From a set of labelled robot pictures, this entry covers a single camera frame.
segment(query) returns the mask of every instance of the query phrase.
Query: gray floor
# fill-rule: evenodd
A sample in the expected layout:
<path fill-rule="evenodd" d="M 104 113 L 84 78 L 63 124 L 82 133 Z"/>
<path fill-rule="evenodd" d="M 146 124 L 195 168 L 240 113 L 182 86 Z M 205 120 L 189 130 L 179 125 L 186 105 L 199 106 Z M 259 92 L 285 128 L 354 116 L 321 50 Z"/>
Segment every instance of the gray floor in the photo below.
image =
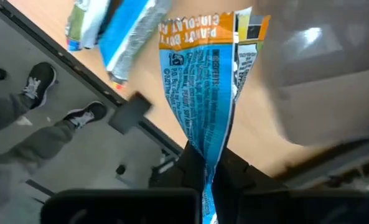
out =
<path fill-rule="evenodd" d="M 30 111 L 0 131 L 0 153 L 8 151 L 37 129 L 60 120 L 68 110 L 97 100 L 96 95 L 78 80 L 0 20 L 0 67 L 9 73 L 7 80 L 0 81 L 0 96 L 18 93 L 31 67 L 43 61 L 55 66 L 59 84 L 49 91 L 44 107 Z M 56 192 L 78 187 L 146 187 L 150 168 L 161 158 L 160 147 L 138 129 L 123 136 L 109 127 L 107 121 L 108 118 L 79 130 L 74 140 L 33 179 Z M 115 179 L 114 170 L 120 163 L 128 166 L 123 177 L 131 183 L 130 186 Z"/>

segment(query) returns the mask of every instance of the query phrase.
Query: table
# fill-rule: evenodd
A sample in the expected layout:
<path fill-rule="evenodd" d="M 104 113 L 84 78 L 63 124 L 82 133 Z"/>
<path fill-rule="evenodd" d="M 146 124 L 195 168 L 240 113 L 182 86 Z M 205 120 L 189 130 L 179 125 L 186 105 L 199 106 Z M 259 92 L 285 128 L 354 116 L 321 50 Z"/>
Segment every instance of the table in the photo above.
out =
<path fill-rule="evenodd" d="M 66 48 L 64 30 L 73 1 L 8 0 L 8 2 Z M 168 16 L 213 14 L 244 9 L 251 5 L 251 0 L 174 0 Z M 148 120 L 178 145 L 185 146 L 187 138 L 164 98 L 156 33 L 133 63 L 129 82 L 120 90 L 109 80 L 97 47 L 74 52 L 73 56 L 123 98 L 128 99 L 135 91 L 141 92 L 154 105 L 146 115 Z M 298 164 L 320 153 L 321 149 L 308 150 L 311 147 L 291 144 L 279 135 L 262 77 L 260 66 L 256 63 L 236 106 L 228 147 L 261 171 L 274 175 L 284 171 L 287 166 Z"/>

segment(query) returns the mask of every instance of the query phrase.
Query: sneaker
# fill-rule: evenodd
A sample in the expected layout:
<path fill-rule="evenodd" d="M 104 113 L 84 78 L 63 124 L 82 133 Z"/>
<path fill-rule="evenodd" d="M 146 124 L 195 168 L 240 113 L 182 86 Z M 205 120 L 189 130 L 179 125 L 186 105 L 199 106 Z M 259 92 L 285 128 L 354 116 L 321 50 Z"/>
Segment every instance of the sneaker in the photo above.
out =
<path fill-rule="evenodd" d="M 75 129 L 80 129 L 88 123 L 103 119 L 106 114 L 107 107 L 99 101 L 94 101 L 84 109 L 69 111 L 63 120 L 71 122 L 75 126 Z"/>
<path fill-rule="evenodd" d="M 46 103 L 47 90 L 55 82 L 57 74 L 51 64 L 42 62 L 35 65 L 29 73 L 27 85 L 22 90 L 25 96 L 34 101 L 31 109 Z"/>

